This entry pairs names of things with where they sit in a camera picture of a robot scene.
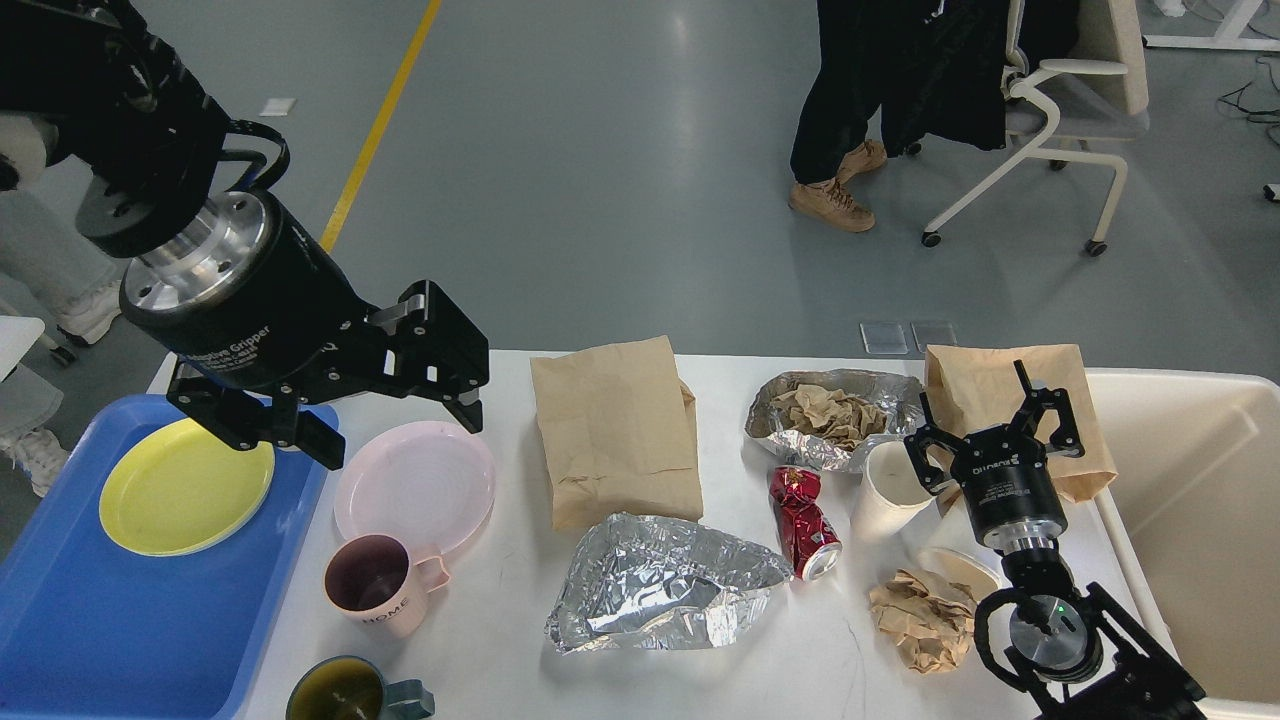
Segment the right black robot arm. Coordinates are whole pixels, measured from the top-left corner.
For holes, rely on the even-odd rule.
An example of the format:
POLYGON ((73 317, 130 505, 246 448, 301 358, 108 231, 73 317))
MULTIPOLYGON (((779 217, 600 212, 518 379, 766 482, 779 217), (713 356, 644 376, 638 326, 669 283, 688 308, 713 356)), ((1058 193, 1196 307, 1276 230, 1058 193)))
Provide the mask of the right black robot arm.
POLYGON ((1007 587, 975 611, 975 647, 1043 719, 1199 719, 1202 685, 1102 585, 1076 588, 1061 557, 1068 529, 1050 455, 1085 452, 1065 388, 1034 386, 1014 363, 1023 401, 1012 418, 957 437, 925 409, 904 441, 922 488, 963 492, 975 541, 993 550, 1007 587))

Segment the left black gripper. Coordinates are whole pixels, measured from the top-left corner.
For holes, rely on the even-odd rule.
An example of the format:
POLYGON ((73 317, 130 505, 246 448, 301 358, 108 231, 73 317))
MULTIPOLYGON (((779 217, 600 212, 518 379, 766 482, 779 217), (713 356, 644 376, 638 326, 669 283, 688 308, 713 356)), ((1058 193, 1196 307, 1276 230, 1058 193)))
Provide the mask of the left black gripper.
POLYGON ((430 398, 466 430, 483 429, 485 334, 430 281, 389 307, 365 302, 268 192, 210 197, 170 243, 128 265, 120 305, 180 356, 166 400, 233 450, 268 442, 340 469, 346 439, 296 395, 430 398), (282 386, 296 395, 265 404, 242 391, 282 386))

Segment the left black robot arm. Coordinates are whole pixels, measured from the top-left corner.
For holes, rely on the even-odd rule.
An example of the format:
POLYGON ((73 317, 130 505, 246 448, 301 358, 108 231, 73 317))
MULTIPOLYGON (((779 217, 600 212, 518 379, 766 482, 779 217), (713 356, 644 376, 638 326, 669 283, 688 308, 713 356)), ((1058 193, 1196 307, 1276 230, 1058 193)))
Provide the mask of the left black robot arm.
POLYGON ((5 1, 3 110, 52 128, 52 161, 90 165, 76 227, 128 261, 124 316, 177 357, 166 398, 221 442, 339 469, 314 406, 364 392, 481 430, 484 333, 429 281, 361 299, 271 192, 283 136, 230 118, 129 3, 5 1))

